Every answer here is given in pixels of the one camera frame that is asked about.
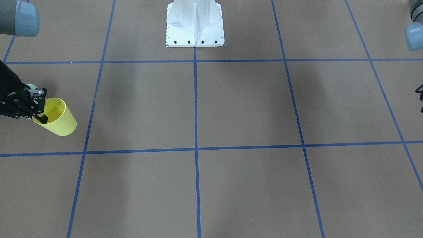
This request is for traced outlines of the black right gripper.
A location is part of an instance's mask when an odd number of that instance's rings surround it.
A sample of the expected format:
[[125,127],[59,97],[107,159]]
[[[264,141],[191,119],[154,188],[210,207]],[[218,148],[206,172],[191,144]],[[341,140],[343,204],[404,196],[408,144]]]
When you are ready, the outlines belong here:
[[48,123],[49,118],[44,114],[46,88],[30,88],[3,61],[0,62],[0,84],[1,115],[15,119],[33,116],[35,123]]

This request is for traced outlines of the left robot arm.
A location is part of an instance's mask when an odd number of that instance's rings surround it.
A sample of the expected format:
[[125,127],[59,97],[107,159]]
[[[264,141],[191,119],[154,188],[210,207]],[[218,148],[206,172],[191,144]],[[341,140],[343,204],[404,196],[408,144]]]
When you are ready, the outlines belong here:
[[411,0],[410,18],[412,23],[405,27],[406,42],[409,50],[423,48],[423,1]]

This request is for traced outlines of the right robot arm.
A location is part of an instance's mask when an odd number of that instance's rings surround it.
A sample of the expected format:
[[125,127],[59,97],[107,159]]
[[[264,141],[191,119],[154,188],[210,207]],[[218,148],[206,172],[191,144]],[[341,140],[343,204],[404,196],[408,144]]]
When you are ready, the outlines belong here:
[[[23,0],[1,1],[1,34],[35,37],[40,30],[37,8]],[[35,118],[46,124],[44,115],[47,89],[23,83],[3,61],[0,62],[0,114],[18,119]]]

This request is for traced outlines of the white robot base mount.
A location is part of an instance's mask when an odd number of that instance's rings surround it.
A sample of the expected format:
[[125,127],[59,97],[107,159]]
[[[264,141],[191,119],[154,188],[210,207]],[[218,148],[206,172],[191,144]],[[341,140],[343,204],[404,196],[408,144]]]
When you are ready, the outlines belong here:
[[221,47],[222,6],[214,0],[174,0],[167,5],[166,47]]

